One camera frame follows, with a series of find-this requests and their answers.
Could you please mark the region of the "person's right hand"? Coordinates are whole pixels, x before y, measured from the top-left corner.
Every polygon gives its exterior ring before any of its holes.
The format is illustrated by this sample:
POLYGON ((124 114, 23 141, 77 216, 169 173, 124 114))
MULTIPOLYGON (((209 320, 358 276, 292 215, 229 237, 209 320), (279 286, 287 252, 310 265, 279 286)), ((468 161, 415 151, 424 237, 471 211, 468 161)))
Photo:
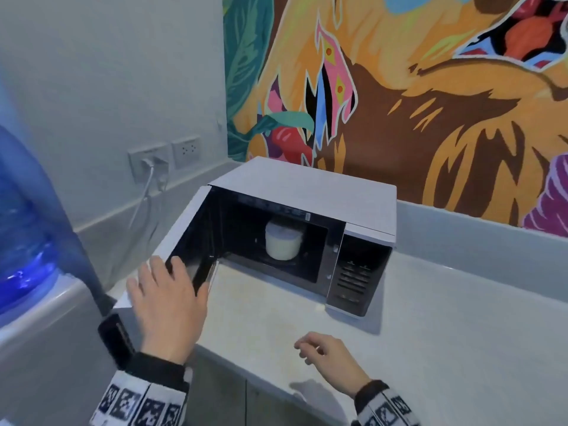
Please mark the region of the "person's right hand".
POLYGON ((320 365, 313 366, 335 390, 351 399, 371 381, 339 338, 309 332, 294 343, 294 349, 299 351, 299 356, 303 359, 304 351, 324 351, 323 361, 320 365))

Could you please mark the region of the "person's left hand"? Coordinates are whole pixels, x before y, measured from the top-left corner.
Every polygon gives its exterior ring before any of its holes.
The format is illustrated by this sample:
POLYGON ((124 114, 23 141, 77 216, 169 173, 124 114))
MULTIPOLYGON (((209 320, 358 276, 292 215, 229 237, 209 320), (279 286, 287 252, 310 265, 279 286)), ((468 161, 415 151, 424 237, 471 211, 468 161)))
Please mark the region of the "person's left hand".
POLYGON ((133 308, 140 326, 140 351, 178 365, 185 365, 194 350, 206 317, 195 308, 195 289, 185 265, 172 258, 173 270, 166 287, 155 285, 148 263, 138 268, 140 305, 133 308))

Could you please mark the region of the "white microwave door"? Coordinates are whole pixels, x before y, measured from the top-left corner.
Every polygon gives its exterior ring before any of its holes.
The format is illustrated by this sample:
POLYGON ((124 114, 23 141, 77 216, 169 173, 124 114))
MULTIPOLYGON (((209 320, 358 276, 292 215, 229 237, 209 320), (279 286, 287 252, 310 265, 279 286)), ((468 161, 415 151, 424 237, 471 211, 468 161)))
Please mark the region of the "white microwave door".
POLYGON ((217 193, 213 186, 198 189, 151 257, 160 257, 172 272, 172 258, 178 257, 188 271, 195 292, 209 278, 219 257, 217 193))

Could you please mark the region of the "person's left forearm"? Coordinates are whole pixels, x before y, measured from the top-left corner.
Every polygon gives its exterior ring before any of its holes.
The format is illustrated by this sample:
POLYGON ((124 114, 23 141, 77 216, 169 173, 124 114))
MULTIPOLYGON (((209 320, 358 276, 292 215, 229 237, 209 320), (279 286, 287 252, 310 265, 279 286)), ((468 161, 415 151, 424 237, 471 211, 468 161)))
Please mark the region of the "person's left forearm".
POLYGON ((183 426, 193 372, 136 353, 112 377, 89 426, 183 426))

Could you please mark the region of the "person's right forearm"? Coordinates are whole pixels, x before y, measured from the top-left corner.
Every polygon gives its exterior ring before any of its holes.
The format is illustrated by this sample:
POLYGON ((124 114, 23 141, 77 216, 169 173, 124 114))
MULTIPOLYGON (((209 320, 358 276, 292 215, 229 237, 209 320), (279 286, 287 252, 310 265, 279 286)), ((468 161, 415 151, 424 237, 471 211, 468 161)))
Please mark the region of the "person's right forearm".
POLYGON ((364 385, 353 401, 357 417, 351 426, 421 426, 401 395, 381 380, 364 385))

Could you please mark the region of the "grey base cabinet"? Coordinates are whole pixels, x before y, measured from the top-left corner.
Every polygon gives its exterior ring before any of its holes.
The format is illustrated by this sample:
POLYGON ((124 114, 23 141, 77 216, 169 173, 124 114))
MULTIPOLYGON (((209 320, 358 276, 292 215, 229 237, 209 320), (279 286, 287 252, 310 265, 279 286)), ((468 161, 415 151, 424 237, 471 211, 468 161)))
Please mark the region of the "grey base cabinet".
POLYGON ((352 401, 315 378, 278 387, 219 356, 197 350, 188 360, 192 371, 182 426, 351 426, 352 401))

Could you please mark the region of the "white cup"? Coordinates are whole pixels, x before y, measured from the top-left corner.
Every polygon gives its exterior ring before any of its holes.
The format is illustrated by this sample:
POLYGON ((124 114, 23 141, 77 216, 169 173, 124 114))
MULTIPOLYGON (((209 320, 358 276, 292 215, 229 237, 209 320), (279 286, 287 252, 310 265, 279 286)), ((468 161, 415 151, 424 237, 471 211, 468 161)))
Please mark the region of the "white cup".
POLYGON ((306 224, 284 217, 274 216, 265 227, 266 253, 275 260, 294 259, 301 248, 306 224))

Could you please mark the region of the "white water dispenser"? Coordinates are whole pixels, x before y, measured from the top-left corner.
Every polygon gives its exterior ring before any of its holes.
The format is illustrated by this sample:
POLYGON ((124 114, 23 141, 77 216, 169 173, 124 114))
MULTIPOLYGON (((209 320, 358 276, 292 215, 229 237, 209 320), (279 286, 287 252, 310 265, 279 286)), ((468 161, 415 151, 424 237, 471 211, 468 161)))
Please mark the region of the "white water dispenser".
POLYGON ((87 286, 61 273, 49 282, 0 315, 0 426, 88 426, 116 371, 87 286))

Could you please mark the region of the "blue water bottle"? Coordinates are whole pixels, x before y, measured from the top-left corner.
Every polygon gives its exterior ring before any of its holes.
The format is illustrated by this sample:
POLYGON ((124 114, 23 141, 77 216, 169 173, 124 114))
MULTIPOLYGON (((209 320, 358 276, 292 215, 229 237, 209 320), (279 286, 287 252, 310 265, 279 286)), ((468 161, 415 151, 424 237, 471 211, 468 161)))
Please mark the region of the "blue water bottle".
POLYGON ((41 164, 0 125, 0 314, 56 273, 77 277, 102 314, 110 310, 87 251, 41 164))

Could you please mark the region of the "white microwave oven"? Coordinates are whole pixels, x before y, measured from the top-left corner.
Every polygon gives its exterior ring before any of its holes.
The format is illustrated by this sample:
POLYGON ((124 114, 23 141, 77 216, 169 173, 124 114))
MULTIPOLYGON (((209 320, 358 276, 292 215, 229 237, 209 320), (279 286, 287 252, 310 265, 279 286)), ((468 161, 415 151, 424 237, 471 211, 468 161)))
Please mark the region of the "white microwave oven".
POLYGON ((325 306, 362 318, 396 243, 396 187, 255 157, 209 183, 220 256, 314 293, 325 306), (293 258, 269 256, 267 224, 301 232, 293 258))

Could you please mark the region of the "white wall socket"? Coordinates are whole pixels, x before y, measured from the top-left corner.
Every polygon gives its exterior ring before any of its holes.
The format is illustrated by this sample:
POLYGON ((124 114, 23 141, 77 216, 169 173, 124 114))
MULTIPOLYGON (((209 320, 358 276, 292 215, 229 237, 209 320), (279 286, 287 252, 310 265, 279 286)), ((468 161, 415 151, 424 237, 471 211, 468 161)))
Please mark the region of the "white wall socket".
POLYGON ((187 169, 201 158, 201 137, 198 135, 174 140, 171 146, 174 167, 177 170, 187 169))
POLYGON ((140 172, 139 163, 142 158, 151 157, 154 162, 154 175, 162 176, 169 173, 169 152, 166 143, 158 143, 128 152, 128 159, 131 167, 132 178, 136 184, 142 184, 149 178, 149 174, 140 172))

